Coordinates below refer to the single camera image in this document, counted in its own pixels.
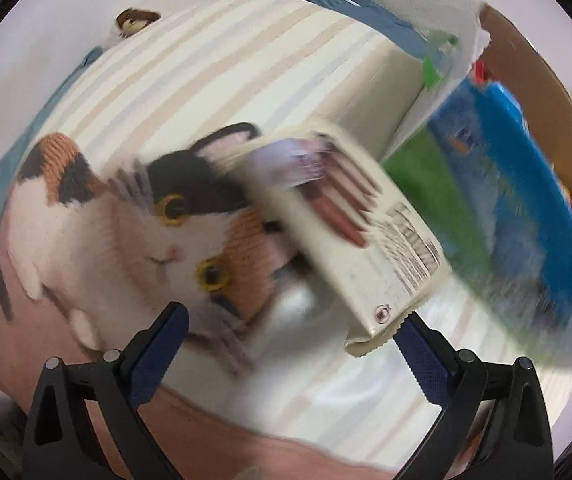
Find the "Franzzi cookie package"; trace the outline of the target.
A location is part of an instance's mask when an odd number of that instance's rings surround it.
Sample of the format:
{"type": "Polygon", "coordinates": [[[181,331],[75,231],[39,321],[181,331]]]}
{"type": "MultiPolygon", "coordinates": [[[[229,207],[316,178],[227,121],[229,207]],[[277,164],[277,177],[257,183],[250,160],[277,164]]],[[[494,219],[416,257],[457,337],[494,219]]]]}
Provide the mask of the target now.
{"type": "Polygon", "coordinates": [[[213,157],[283,226],[351,320],[351,356],[386,344],[451,273],[413,205],[353,136],[322,119],[213,157]]]}

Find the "cat print knitted pillow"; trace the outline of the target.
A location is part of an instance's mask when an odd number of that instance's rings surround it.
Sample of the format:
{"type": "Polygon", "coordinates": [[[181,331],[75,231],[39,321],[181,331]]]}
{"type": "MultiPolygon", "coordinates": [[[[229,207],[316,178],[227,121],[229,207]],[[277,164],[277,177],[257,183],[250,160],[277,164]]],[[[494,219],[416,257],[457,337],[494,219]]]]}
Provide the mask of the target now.
{"type": "Polygon", "coordinates": [[[191,336],[231,374],[251,365],[243,335],[276,300],[297,253],[214,162],[257,140],[249,122],[100,178],[65,134],[25,156],[0,219],[0,308],[10,282],[48,299],[89,352],[125,346],[172,301],[191,336]]]}

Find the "blue green milk carton box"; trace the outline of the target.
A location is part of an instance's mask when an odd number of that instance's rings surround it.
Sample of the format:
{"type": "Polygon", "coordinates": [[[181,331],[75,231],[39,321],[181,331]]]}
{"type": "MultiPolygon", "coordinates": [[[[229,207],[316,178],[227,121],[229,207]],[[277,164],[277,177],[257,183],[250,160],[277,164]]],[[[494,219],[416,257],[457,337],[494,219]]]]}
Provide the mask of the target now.
{"type": "Polygon", "coordinates": [[[469,73],[383,166],[533,359],[572,368],[572,101],[498,10],[469,73]]]}

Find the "striped cream pink blanket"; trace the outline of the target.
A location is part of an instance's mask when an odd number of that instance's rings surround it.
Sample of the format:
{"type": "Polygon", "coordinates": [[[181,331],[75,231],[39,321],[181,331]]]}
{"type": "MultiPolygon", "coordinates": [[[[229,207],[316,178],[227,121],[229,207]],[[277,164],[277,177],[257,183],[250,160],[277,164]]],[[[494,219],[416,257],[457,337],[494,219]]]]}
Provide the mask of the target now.
{"type": "MultiPolygon", "coordinates": [[[[51,133],[69,136],[109,178],[238,122],[266,136],[315,119],[348,132],[385,170],[393,136],[423,90],[418,58],[350,16],[304,0],[216,0],[161,18],[106,52],[56,105],[16,173],[51,133]]],[[[243,182],[225,176],[283,228],[243,182]]],[[[251,365],[229,373],[188,330],[140,416],[187,479],[385,478],[402,468],[438,410],[393,337],[365,356],[345,351],[350,313],[283,230],[297,255],[278,278],[275,302],[241,339],[251,365]]],[[[529,354],[450,268],[415,311],[482,359],[529,354]]],[[[49,358],[82,364],[126,347],[89,352],[52,301],[22,298],[16,282],[8,289],[0,390],[20,408],[30,406],[49,358]]],[[[557,418],[572,368],[533,361],[557,418]]]]}

